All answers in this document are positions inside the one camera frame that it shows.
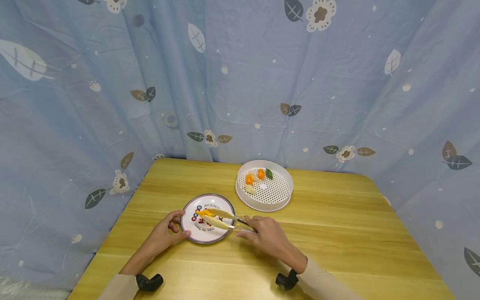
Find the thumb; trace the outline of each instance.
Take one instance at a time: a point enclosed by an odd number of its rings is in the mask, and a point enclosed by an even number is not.
[[[255,235],[255,234],[249,233],[249,232],[245,232],[245,231],[238,232],[237,237],[249,240],[254,244],[256,244],[258,242],[258,235]]]
[[[187,230],[187,231],[181,231],[179,233],[175,233],[175,234],[172,234],[172,241],[174,243],[177,243],[181,240],[184,240],[186,239],[187,237],[189,237],[191,235],[191,231],[190,230]]]

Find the green vegetable piece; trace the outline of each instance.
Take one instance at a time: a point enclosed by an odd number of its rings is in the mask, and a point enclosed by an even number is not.
[[[270,178],[271,180],[273,180],[273,172],[272,170],[268,169],[265,171],[265,175]]]

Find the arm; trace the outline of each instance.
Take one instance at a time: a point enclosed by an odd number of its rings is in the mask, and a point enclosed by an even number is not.
[[[136,277],[173,243],[186,239],[189,231],[180,232],[175,223],[180,222],[182,210],[169,213],[152,230],[145,242],[128,260],[120,273],[115,275],[108,283],[98,300],[133,300],[138,291]]]
[[[250,240],[263,252],[279,259],[297,272],[303,292],[314,300],[361,300],[335,277],[308,259],[287,238],[280,224],[269,217],[245,216],[247,223],[256,228],[258,235],[239,232],[238,237]]]

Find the metal tongs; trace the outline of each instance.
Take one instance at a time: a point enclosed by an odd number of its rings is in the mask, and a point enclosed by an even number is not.
[[[248,225],[248,223],[245,222],[245,220],[243,220],[242,218],[240,218],[236,215],[232,215],[231,213],[228,213],[226,211],[219,210],[219,209],[214,209],[214,208],[208,208],[204,211],[207,211],[208,213],[202,214],[202,218],[207,223],[209,223],[209,224],[211,224],[215,227],[225,229],[225,230],[230,230],[230,231],[245,231],[245,232],[249,232],[249,233],[253,233],[253,234],[258,234],[258,231],[255,228],[252,228],[252,230],[248,230],[248,229],[242,228],[240,226],[240,224],[238,224],[238,223],[235,224],[235,226],[228,225],[228,224],[214,218],[215,216],[219,216],[219,217],[222,217],[222,218],[232,219],[232,220],[238,221],[238,222],[240,222],[242,224],[245,224],[245,225],[250,227],[250,225]]]

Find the black wrist strap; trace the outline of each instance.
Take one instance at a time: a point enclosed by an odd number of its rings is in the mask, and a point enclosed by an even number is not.
[[[153,276],[152,279],[148,279],[142,274],[137,275],[136,278],[138,288],[146,292],[156,291],[163,283],[163,277],[160,274]]]
[[[278,273],[275,283],[279,285],[283,290],[290,290],[292,289],[298,282],[297,272],[293,269],[290,270],[288,277],[283,275],[282,273]]]

